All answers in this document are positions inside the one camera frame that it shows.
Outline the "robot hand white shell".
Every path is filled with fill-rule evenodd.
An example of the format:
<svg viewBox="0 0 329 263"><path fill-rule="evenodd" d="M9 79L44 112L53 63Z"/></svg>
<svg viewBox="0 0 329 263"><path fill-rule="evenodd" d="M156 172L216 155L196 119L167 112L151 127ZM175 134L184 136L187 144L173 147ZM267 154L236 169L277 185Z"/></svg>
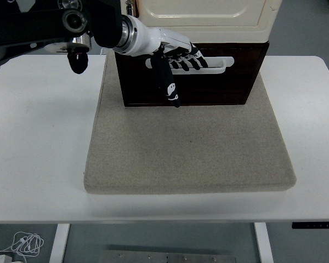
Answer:
<svg viewBox="0 0 329 263"><path fill-rule="evenodd" d="M147 27L131 15L122 15L122 35L112 50L134 58L149 58L160 91L176 108L181 102L171 68L188 72L189 65L195 70L208 67L187 36L163 27Z"/></svg>

